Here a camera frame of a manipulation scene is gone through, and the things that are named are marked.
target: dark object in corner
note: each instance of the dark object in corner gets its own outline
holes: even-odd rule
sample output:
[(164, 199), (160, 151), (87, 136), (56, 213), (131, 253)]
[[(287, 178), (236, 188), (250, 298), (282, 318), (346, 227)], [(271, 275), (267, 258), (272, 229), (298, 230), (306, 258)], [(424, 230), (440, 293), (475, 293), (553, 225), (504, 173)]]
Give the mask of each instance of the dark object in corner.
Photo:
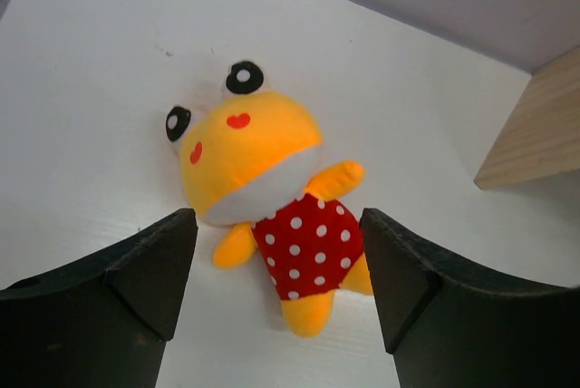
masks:
[(154, 387), (197, 233), (195, 213), (181, 209), (0, 291), (0, 386)]
[(483, 267), (377, 209), (361, 228), (401, 388), (580, 386), (580, 288)]

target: frog plush toy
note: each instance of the frog plush toy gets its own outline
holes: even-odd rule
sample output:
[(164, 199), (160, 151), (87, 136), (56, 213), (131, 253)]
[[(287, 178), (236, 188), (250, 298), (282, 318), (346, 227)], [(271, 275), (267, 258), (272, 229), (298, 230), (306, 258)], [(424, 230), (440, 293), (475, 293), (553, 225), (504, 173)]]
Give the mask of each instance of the frog plush toy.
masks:
[(231, 227), (214, 264), (236, 267), (259, 251), (290, 329), (318, 335), (336, 289), (372, 293), (358, 221), (338, 200), (361, 182), (363, 166), (347, 160), (317, 172), (316, 121), (270, 89), (256, 64), (234, 64), (222, 93), (204, 117), (179, 106), (167, 115), (189, 203), (201, 220)]

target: red polka dot fabric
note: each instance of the red polka dot fabric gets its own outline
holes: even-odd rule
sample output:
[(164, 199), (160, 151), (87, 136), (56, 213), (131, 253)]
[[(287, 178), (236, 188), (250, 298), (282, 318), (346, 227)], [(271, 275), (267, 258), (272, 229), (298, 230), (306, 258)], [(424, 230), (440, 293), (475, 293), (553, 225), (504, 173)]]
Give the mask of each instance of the red polka dot fabric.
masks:
[(252, 232), (281, 300), (338, 288), (363, 254), (353, 214), (338, 200), (308, 194), (257, 222)]

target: toy arm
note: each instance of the toy arm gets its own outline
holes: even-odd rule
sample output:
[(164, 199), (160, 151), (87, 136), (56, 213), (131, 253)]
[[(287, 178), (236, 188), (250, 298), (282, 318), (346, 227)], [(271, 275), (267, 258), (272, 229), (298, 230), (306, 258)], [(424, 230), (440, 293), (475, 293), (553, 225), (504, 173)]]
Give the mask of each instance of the toy arm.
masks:
[(364, 168), (360, 163), (341, 161), (314, 176), (306, 187), (306, 193), (322, 200), (337, 199), (353, 191), (363, 178)]
[(226, 234), (214, 250), (214, 264), (231, 268), (246, 263), (256, 252), (257, 245), (249, 223), (238, 223)]

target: heart-shaped cheek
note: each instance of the heart-shaped cheek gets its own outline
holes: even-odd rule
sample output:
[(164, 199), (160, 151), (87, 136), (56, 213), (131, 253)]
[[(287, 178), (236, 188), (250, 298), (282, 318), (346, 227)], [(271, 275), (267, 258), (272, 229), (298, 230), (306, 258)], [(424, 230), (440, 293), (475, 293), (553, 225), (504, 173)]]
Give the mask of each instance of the heart-shaped cheek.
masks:
[(203, 151), (203, 147), (201, 146), (201, 142), (199, 141), (196, 143), (196, 147), (193, 151), (189, 154), (189, 161), (191, 164), (196, 164), (199, 159), (201, 158), (201, 152)]
[(250, 123), (250, 115), (247, 113), (238, 114), (238, 116), (230, 116), (226, 121), (227, 125), (235, 130), (246, 127)]

